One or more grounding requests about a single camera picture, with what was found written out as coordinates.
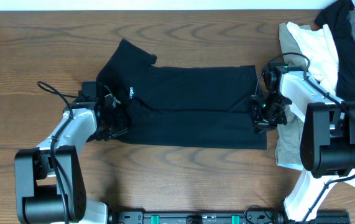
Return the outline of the black polo shirt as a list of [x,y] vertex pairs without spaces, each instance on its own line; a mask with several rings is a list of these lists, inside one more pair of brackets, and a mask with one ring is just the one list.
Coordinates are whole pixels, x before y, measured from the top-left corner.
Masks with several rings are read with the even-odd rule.
[[97,76],[110,87],[129,118],[129,144],[260,149],[265,134],[255,134],[251,96],[256,68],[157,67],[157,57],[127,40]]

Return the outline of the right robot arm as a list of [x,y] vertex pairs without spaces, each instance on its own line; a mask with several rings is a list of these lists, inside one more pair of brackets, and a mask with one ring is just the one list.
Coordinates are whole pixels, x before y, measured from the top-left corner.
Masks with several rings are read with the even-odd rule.
[[265,223],[349,223],[346,212],[319,211],[338,183],[355,179],[355,102],[345,102],[322,88],[301,67],[271,60],[260,75],[269,94],[251,101],[255,133],[287,124],[284,106],[304,115],[300,140],[303,170],[280,208]]

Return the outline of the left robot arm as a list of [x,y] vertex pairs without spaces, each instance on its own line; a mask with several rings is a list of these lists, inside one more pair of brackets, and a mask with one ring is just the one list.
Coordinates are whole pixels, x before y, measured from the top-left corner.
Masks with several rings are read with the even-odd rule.
[[128,119],[110,87],[83,82],[52,133],[14,158],[16,210],[21,223],[117,223],[104,202],[89,199],[78,155],[86,143],[116,139]]

